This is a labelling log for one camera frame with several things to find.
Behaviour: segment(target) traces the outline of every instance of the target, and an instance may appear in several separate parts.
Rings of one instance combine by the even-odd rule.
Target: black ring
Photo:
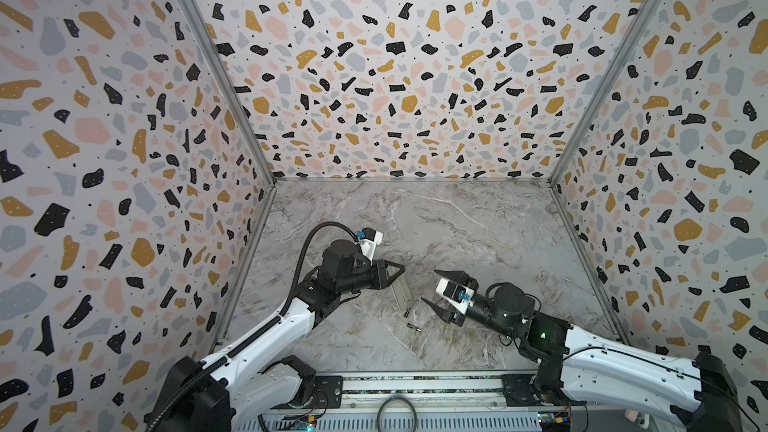
[[[388,405],[390,405],[390,403],[395,401],[403,402],[411,410],[411,414],[413,415],[413,427],[411,427],[411,432],[416,432],[416,409],[413,407],[413,404],[411,404],[408,401],[408,399],[404,397],[399,397],[399,396],[390,397],[389,399],[385,400],[384,404],[382,404],[382,406],[379,408],[379,413],[376,415],[376,430],[378,432],[382,432],[382,428],[381,428],[382,412]]]

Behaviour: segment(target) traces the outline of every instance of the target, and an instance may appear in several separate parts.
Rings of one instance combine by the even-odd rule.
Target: patterned back wall
[[[643,0],[198,0],[278,177],[548,176]]]
[[[261,177],[176,0],[0,0],[0,54],[0,428],[143,430]]]
[[[633,345],[711,350],[761,427],[766,14],[768,0],[664,0],[556,185]]]

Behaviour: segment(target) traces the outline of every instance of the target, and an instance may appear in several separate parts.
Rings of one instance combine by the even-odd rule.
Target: patterned side wall
[[[143,430],[264,185],[176,0],[0,0],[0,428]]]
[[[548,176],[642,0],[198,0],[275,174]]]
[[[633,345],[711,350],[761,423],[767,14],[768,0],[664,0],[556,186]]]

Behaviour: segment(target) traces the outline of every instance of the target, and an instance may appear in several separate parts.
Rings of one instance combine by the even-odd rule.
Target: gray marble floor
[[[416,298],[408,319],[392,292],[363,291],[293,348],[317,370],[527,369],[535,364],[467,320],[445,324],[419,300],[437,302],[435,268],[465,270],[481,290],[509,281],[542,300],[547,314],[610,336],[549,191],[515,182],[281,182],[227,336],[236,338],[288,293],[306,234],[325,220],[384,235],[376,256],[407,266]],[[343,232],[312,241],[302,275]],[[423,332],[411,330],[408,322]]]

